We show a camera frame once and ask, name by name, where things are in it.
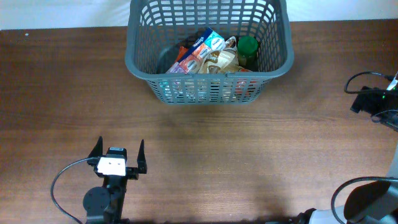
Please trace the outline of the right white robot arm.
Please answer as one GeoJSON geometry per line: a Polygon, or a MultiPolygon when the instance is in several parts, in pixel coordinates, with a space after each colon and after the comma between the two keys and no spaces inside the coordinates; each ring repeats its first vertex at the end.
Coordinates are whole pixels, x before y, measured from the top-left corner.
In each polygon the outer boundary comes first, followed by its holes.
{"type": "MultiPolygon", "coordinates": [[[[382,90],[363,86],[356,92],[351,111],[364,111],[375,123],[397,131],[397,87],[382,90]]],[[[357,177],[340,185],[332,195],[329,210],[308,209],[290,223],[397,223],[397,152],[385,177],[357,177]],[[343,206],[335,205],[338,194],[358,182],[343,206]]]]}

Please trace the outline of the red spaghetti packet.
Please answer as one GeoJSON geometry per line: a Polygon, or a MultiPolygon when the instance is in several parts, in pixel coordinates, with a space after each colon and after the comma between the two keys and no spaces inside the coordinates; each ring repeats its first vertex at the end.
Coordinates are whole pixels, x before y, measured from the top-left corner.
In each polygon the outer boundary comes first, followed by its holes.
{"type": "Polygon", "coordinates": [[[238,56],[233,50],[213,50],[199,63],[193,55],[185,56],[188,49],[180,47],[176,61],[167,70],[167,73],[234,73],[251,72],[238,63],[238,56]]]}

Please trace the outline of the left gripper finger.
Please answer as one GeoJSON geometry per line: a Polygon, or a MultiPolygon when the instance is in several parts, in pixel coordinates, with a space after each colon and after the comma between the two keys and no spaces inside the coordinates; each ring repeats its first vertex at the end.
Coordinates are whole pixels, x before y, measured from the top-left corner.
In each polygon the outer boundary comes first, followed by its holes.
{"type": "Polygon", "coordinates": [[[88,156],[88,165],[97,165],[100,158],[103,156],[103,137],[100,136],[97,140],[95,147],[92,149],[88,156]]]}
{"type": "Polygon", "coordinates": [[[140,174],[146,174],[147,173],[147,162],[146,162],[146,156],[144,152],[144,140],[141,141],[139,152],[137,155],[137,165],[138,165],[138,171],[140,174]]]}

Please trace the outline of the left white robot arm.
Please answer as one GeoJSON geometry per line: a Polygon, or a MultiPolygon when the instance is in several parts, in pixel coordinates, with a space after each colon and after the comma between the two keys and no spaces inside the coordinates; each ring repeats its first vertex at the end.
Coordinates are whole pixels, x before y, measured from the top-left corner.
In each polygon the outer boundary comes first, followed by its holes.
{"type": "Polygon", "coordinates": [[[137,155],[137,167],[128,167],[127,149],[110,147],[103,152],[103,138],[99,137],[95,147],[88,156],[88,165],[95,174],[103,179],[103,184],[93,187],[83,198],[87,223],[126,224],[130,219],[123,218],[124,198],[127,182],[137,180],[147,173],[147,162],[144,153],[144,141],[141,141],[137,155]]]}

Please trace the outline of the green lid spice jar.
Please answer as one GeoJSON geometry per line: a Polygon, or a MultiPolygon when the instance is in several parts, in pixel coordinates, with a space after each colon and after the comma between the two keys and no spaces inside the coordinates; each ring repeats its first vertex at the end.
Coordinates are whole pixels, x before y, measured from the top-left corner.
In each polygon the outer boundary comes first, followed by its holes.
{"type": "Polygon", "coordinates": [[[254,37],[248,35],[241,36],[237,44],[240,66],[251,66],[256,60],[258,48],[258,41],[254,37]]]}

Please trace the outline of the grey plastic shopping basket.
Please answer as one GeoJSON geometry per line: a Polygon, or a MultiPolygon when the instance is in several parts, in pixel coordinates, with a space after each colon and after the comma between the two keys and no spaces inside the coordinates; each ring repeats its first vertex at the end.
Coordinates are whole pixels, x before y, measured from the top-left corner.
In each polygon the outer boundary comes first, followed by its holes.
{"type": "Polygon", "coordinates": [[[125,63],[159,100],[171,105],[245,104],[287,73],[294,49],[284,0],[132,1],[125,63]],[[251,36],[259,45],[247,72],[170,73],[180,47],[206,29],[223,38],[251,36]]]}

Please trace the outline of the brown white snack bag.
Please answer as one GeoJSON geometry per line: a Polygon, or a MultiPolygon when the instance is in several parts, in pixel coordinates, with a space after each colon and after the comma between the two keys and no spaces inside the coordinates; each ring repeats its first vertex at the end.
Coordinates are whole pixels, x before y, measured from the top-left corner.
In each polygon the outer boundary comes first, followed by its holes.
{"type": "MultiPolygon", "coordinates": [[[[199,73],[223,74],[240,72],[238,55],[235,49],[214,50],[204,59],[199,73]]],[[[234,80],[230,78],[211,78],[207,83],[205,80],[198,81],[198,96],[209,98],[209,102],[231,103],[236,101],[236,94],[233,91],[234,80]]]]}

